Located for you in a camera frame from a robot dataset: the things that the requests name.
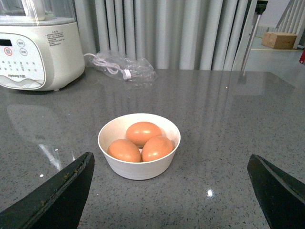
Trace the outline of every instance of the white cable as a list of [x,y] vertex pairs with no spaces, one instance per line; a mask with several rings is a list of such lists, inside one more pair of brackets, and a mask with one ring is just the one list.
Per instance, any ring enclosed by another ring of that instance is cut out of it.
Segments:
[[101,59],[92,53],[86,53],[86,54],[84,54],[84,57],[85,56],[93,56],[94,59],[93,59],[92,63],[94,65],[100,66],[100,67],[105,67],[109,71],[109,73],[111,73],[113,75],[117,74],[118,71],[123,72],[123,70],[120,68],[120,66],[117,63],[109,63],[109,62],[105,61],[104,59]]
[[84,57],[85,56],[93,56],[94,59],[93,59],[92,63],[96,66],[105,67],[108,70],[108,72],[111,73],[112,75],[116,75],[120,71],[123,74],[123,79],[129,80],[132,77],[132,75],[128,69],[125,69],[125,70],[121,69],[117,63],[109,63],[109,62],[105,61],[104,59],[99,58],[98,56],[96,56],[92,53],[86,53],[86,54],[84,54]]

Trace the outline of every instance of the white bowl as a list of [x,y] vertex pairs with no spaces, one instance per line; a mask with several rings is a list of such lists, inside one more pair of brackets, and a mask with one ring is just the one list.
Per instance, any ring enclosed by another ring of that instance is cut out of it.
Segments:
[[[172,141],[174,145],[173,151],[158,160],[140,163],[121,161],[108,155],[107,149],[109,145],[117,139],[126,139],[126,130],[137,122],[156,124],[161,129],[163,136]],[[138,113],[127,114],[107,123],[99,133],[98,143],[114,172],[128,179],[146,180],[160,175],[168,168],[180,143],[180,139],[181,136],[178,128],[170,120],[155,114]]]

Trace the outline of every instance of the bowl rim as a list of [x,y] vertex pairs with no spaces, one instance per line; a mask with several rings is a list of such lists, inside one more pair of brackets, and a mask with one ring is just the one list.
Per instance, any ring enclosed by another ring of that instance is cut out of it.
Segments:
[[164,159],[164,158],[170,156],[171,154],[175,153],[175,151],[176,151],[176,149],[178,148],[178,146],[179,146],[179,144],[180,144],[180,141],[181,141],[181,134],[180,134],[180,130],[179,130],[178,127],[175,125],[175,123],[173,123],[171,120],[169,120],[169,119],[167,119],[167,118],[164,118],[164,119],[166,119],[167,121],[171,122],[171,123],[177,128],[178,134],[179,134],[179,139],[178,139],[178,143],[177,143],[176,147],[175,147],[168,155],[165,155],[164,157],[161,157],[161,158],[159,158],[159,159],[157,159],[157,160],[154,160],[154,161],[147,161],[147,162],[129,162],[129,161],[122,161],[122,160],[116,159],[116,158],[110,156],[109,154],[107,154],[107,152],[105,152],[105,151],[102,149],[101,144],[100,144],[100,135],[101,135],[102,130],[103,130],[108,124],[110,124],[111,122],[114,122],[116,119],[122,118],[122,117],[124,117],[124,116],[129,116],[129,115],[142,115],[142,114],[143,114],[143,115],[153,115],[153,116],[158,116],[158,117],[164,118],[164,117],[162,117],[162,116],[160,116],[160,115],[157,115],[157,114],[149,114],[149,113],[132,113],[132,114],[125,114],[125,115],[116,117],[116,118],[110,120],[109,122],[107,122],[107,123],[102,127],[102,129],[100,130],[100,132],[99,132],[99,134],[98,134],[97,142],[98,142],[98,144],[99,144],[100,150],[101,150],[106,156],[112,158],[113,160],[116,160],[116,161],[119,161],[119,162],[124,162],[124,163],[126,163],[126,164],[131,164],[131,165],[143,165],[143,164],[154,163],[154,162],[157,162],[157,161],[159,161],[159,160],[162,160],[162,159]]

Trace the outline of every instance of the brand logo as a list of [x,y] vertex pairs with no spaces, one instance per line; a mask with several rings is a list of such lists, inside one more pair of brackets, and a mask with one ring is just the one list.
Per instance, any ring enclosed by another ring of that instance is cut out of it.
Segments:
[[13,74],[9,74],[8,77],[25,78],[25,75],[13,75]]

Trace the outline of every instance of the appliance button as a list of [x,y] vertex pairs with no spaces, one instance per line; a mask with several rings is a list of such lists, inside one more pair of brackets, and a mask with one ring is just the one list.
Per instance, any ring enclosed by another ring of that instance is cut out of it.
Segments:
[[17,40],[17,44],[18,44],[18,46],[20,46],[20,47],[24,47],[24,46],[25,46],[24,41],[21,40],[21,39]]
[[28,54],[28,51],[26,51],[25,49],[20,49],[20,53],[22,56],[26,56]]
[[13,55],[13,52],[10,48],[6,47],[4,48],[4,52],[5,54],[7,54],[8,56],[12,56]]

